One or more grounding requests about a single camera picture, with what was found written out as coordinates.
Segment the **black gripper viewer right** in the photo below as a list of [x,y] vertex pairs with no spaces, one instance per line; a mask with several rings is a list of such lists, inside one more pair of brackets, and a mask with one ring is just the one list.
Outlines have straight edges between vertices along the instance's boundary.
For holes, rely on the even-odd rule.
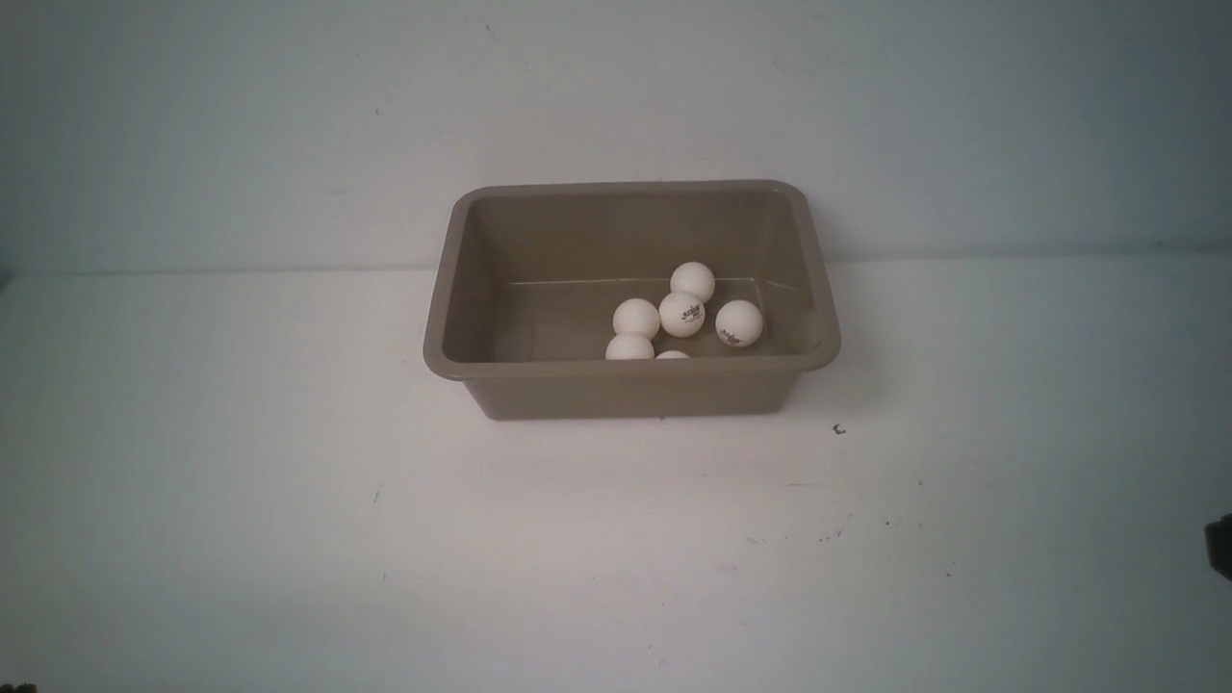
[[1225,514],[1204,527],[1207,561],[1215,572],[1232,580],[1232,514]]

